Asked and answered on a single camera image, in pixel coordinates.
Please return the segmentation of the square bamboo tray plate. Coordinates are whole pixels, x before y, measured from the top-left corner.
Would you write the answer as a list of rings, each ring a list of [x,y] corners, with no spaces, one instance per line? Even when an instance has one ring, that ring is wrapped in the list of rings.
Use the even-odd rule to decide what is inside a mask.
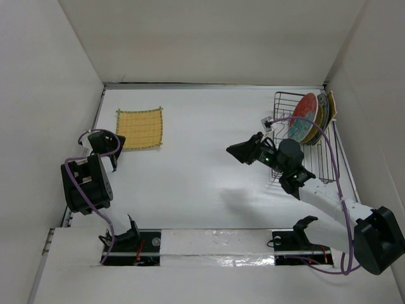
[[[116,134],[126,138],[124,151],[160,147],[163,140],[162,107],[142,111],[116,111]]]

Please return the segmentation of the curved bamboo scoop plate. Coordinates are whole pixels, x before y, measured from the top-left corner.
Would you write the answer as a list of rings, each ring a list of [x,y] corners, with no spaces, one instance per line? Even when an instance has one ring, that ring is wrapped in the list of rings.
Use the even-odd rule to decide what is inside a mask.
[[[333,91],[330,91],[327,94],[327,99],[328,99],[328,104],[329,104],[329,112],[330,112],[330,122],[335,120],[335,116],[337,114],[337,109],[336,109],[336,102],[335,98],[333,96]]]

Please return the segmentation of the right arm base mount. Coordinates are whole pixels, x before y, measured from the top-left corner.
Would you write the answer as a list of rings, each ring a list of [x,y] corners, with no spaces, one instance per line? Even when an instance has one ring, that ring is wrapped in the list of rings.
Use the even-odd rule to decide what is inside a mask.
[[[316,220],[317,217],[307,216],[290,230],[271,232],[266,245],[273,249],[276,266],[333,265],[330,248],[310,243],[304,233],[308,225]]]

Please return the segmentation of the red teal floral plate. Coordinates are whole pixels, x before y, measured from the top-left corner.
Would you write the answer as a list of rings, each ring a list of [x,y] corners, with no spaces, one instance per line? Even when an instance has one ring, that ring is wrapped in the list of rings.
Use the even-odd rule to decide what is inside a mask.
[[[310,133],[313,127],[311,122],[314,122],[317,114],[318,99],[314,93],[308,93],[301,98],[293,111],[292,116],[297,117],[297,119],[292,119],[289,122],[288,137],[299,143],[303,142]]]

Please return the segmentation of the blue white floral plate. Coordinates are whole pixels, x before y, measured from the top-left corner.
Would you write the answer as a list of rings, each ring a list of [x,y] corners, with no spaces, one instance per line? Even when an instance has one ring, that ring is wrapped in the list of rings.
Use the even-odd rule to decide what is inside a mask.
[[[325,94],[319,94],[317,95],[317,98],[319,108],[316,118],[316,124],[322,129],[322,131],[325,131],[330,116],[330,107],[327,96]],[[315,131],[316,134],[311,139],[312,146],[315,145],[322,137],[322,134],[318,128],[315,127]]]

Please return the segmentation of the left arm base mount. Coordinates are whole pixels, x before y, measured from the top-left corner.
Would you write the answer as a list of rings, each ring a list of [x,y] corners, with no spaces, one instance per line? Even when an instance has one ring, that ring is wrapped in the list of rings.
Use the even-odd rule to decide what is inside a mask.
[[[103,244],[101,264],[112,267],[160,266],[161,230],[139,229],[128,215],[130,228],[112,236],[109,231],[99,236]]]

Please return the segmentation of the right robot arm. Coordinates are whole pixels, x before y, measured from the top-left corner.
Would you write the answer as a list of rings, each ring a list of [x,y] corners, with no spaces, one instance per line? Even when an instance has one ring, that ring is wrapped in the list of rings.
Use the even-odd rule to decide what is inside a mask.
[[[325,184],[304,168],[304,154],[295,140],[284,139],[276,146],[258,132],[226,151],[242,164],[260,162],[280,173],[278,181],[287,194],[332,219],[328,223],[308,215],[299,220],[292,233],[296,247],[325,245],[345,253],[373,275],[380,275],[403,256],[404,236],[393,212],[384,206],[374,209],[341,198],[336,183]]]

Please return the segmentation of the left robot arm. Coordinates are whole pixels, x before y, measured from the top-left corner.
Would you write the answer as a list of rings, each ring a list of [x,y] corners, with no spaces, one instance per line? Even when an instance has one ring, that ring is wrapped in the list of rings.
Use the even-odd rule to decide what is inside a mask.
[[[88,130],[78,139],[80,145],[87,141],[90,155],[82,158],[69,158],[61,165],[61,176],[67,207],[73,213],[90,215],[95,213],[109,227],[100,241],[111,251],[134,251],[143,245],[139,228],[129,218],[130,228],[116,235],[112,221],[100,210],[111,206],[113,191],[105,171],[102,158],[110,160],[115,172],[118,158],[126,137],[105,129]]]

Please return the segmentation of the round bamboo plate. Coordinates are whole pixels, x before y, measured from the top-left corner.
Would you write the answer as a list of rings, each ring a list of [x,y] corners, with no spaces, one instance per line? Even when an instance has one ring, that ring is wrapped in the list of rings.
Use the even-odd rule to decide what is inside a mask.
[[[323,109],[323,106],[319,105],[318,113],[315,118],[315,124],[319,127],[321,127],[321,125],[322,125],[323,117],[325,116],[324,112],[325,112],[325,110]],[[309,134],[303,139],[303,141],[301,143],[306,144],[306,145],[311,145],[311,143],[313,142],[315,137],[318,135],[318,133],[319,133],[318,127],[311,125],[311,130],[310,130]]]

